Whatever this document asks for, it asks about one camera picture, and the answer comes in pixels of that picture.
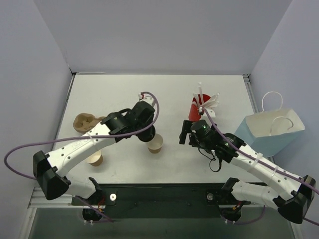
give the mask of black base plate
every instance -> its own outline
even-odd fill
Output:
[[[111,218],[217,218],[219,205],[236,205],[222,195],[224,183],[99,184],[105,196],[105,214]],[[213,200],[207,194],[213,194]],[[110,195],[116,194],[111,201]],[[82,206],[76,198],[72,205]]]

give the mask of white bag handle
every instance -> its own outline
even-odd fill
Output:
[[[282,96],[280,93],[278,93],[277,91],[270,91],[270,92],[267,92],[267,93],[264,95],[263,99],[261,100],[261,107],[262,107],[262,110],[263,110],[262,112],[264,112],[264,98],[265,98],[265,96],[268,95],[269,93],[276,93],[276,94],[280,95],[280,97],[281,97],[281,105],[280,105],[280,107],[279,107],[279,109],[278,109],[278,110],[280,110],[281,107],[283,106],[283,96]]]
[[[289,130],[289,129],[291,129],[292,127],[294,127],[294,122],[292,122],[291,119],[289,119],[288,117],[284,117],[284,116],[278,116],[278,117],[274,118],[273,122],[271,123],[269,136],[271,136],[271,132],[272,132],[272,130],[273,130],[273,126],[274,126],[275,120],[276,120],[276,119],[279,119],[279,118],[284,118],[284,119],[287,119],[287,120],[289,120],[289,121],[291,122],[292,125],[291,125],[291,127],[289,127],[287,130]]]

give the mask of white table surface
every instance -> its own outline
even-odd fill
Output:
[[[137,137],[123,139],[102,150],[104,162],[93,167],[79,163],[72,174],[93,177],[98,183],[214,183],[229,177],[246,182],[260,182],[244,170],[223,162],[220,172],[209,169],[209,159],[196,148],[178,144],[183,120],[188,119],[192,93],[220,93],[215,122],[222,132],[234,133],[253,109],[242,76],[181,76],[181,75],[81,75],[75,76],[58,138],[80,136],[73,129],[79,113],[96,117],[107,116],[124,108],[132,108],[138,93],[155,94],[160,104],[156,131],[164,138],[160,153],[149,153],[145,143]],[[55,148],[67,142],[56,144]],[[212,162],[213,169],[218,162]]]

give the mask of white cable tie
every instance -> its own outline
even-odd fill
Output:
[[[275,169],[274,169],[273,174],[271,175],[271,177],[270,177],[270,179],[269,179],[269,182],[267,183],[268,185],[269,185],[270,182],[272,181],[272,179],[273,179],[273,177],[274,177],[274,175],[275,175],[275,173],[276,173],[276,171],[277,171],[278,168],[279,168],[279,166],[277,165],[277,166],[275,167]]]
[[[256,159],[255,159],[255,161],[253,162],[253,164],[251,165],[251,167],[247,170],[247,172],[250,173],[250,172],[256,167],[256,165],[257,165],[259,159],[261,159],[262,157],[263,157],[263,154],[262,154],[262,153],[258,153],[258,154],[257,154],[257,157],[256,157]]]
[[[87,133],[87,134],[88,134],[88,136],[90,137],[91,141],[93,142],[93,145],[94,145],[96,151],[99,151],[99,148],[96,146],[95,140],[92,138],[92,136],[91,136],[89,133]]]

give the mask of paper cup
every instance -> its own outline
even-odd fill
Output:
[[[90,157],[85,159],[85,162],[91,164],[94,167],[100,166],[103,162],[102,152],[99,150],[93,153]]]
[[[151,153],[159,153],[163,146],[163,137],[156,133],[154,138],[150,142],[146,143],[146,146]]]

